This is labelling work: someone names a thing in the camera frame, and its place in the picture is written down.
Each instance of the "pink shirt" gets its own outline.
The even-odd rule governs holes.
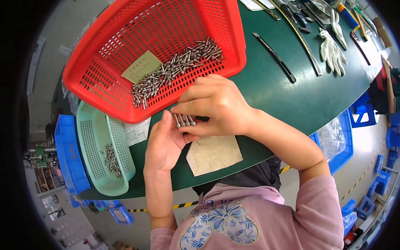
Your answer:
[[[332,176],[304,183],[296,211],[268,186],[216,184],[176,230],[151,231],[152,250],[342,249],[343,220]]]

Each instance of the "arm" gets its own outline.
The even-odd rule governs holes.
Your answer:
[[[268,147],[299,170],[300,185],[319,175],[330,175],[320,148],[305,134],[267,113],[250,107],[235,83],[218,75],[199,77],[180,97],[173,113],[208,116],[208,122],[181,127],[181,132],[203,135],[246,135]]]
[[[254,110],[254,113],[257,122],[245,135],[261,142],[281,160],[297,169],[300,186],[316,176],[330,176],[324,154],[310,138],[261,110]]]
[[[146,204],[150,215],[151,229],[175,230],[175,215],[172,211],[172,184],[170,171],[143,170],[146,189]]]
[[[171,113],[166,110],[161,120],[154,124],[147,144],[143,169],[146,204],[152,230],[177,228],[172,211],[171,169],[178,161],[183,147],[198,138],[192,134],[183,135],[179,132]]]

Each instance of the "green workbench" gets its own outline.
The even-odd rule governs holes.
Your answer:
[[[246,40],[247,63],[240,73],[230,79],[236,83],[250,106],[269,113],[306,135],[311,135],[347,109],[368,89],[371,80],[367,77],[366,68],[372,66],[368,66],[362,58],[350,38],[351,29],[343,20],[340,21],[340,25],[348,45],[348,50],[344,51],[348,60],[348,65],[344,67],[346,76],[331,73],[326,63],[320,59],[320,45],[323,40],[318,36],[318,25],[310,24],[312,33],[304,34],[323,72],[322,76],[317,77],[300,40],[284,18],[275,21],[265,11],[249,11],[241,2],[238,2],[238,5]],[[278,10],[274,12],[282,17]],[[252,35],[253,32],[257,32],[279,54],[296,77],[295,84],[290,83],[274,57]],[[154,115],[150,127],[160,118],[161,112]],[[219,179],[273,156],[265,146],[248,137],[237,136],[236,139],[243,161],[196,177],[193,176],[186,161],[189,148],[187,145],[171,171],[173,190],[190,188]],[[130,147],[136,175],[129,182],[128,192],[111,198],[100,194],[92,187],[83,191],[78,197],[85,200],[143,197],[145,191],[142,172],[146,147],[147,140]]]

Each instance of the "ruler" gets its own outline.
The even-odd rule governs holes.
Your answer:
[[[262,2],[260,2],[259,0],[253,0],[253,1],[258,3],[258,5],[260,5],[266,12],[268,12],[268,14],[270,14],[275,20],[277,20],[277,21],[280,20],[280,17],[277,16],[270,8],[265,6]]]
[[[298,27],[296,26],[296,24],[294,24],[293,21],[281,10],[281,8],[278,6],[278,4],[274,0],[269,0],[269,1],[273,5],[275,5],[276,9],[279,10],[279,12],[282,13],[282,15],[289,22],[290,26],[294,29],[294,32],[296,32],[297,36],[300,38],[300,41],[302,42],[302,44],[304,45],[306,51],[308,52],[308,56],[310,57],[313,65],[314,65],[314,69],[315,69],[315,71],[317,73],[317,76],[322,76],[322,71],[321,71],[320,66],[318,64],[318,61],[315,58],[314,54],[312,53],[312,50],[311,50],[310,46],[308,45],[308,43],[304,39],[303,35],[301,34],[301,32],[298,29]]]

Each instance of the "plastic sheet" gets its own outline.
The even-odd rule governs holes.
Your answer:
[[[347,234],[346,232],[349,232],[354,223],[356,223],[357,220],[357,213],[352,212],[351,214],[348,214],[346,216],[343,216],[343,227],[345,231],[345,235]]]
[[[83,35],[86,33],[86,31],[89,29],[89,27],[94,23],[94,21],[97,19],[97,17],[93,17],[90,22],[88,22],[85,27],[82,29],[82,32],[80,33],[79,37],[76,38],[75,42],[72,44],[68,51],[68,56],[67,60],[65,61],[65,64],[67,64],[68,60],[70,59],[71,54],[74,52],[76,46],[78,45],[79,41],[82,39]],[[68,102],[70,104],[70,109],[71,113],[76,116],[76,111],[78,110],[79,106],[79,98],[76,96],[74,93],[71,93],[64,85],[64,81],[61,81],[61,89],[63,93],[63,98],[68,97]]]
[[[339,117],[336,117],[318,130],[318,138],[320,148],[328,162],[333,160],[335,156],[342,153],[346,148],[346,139],[344,138]]]

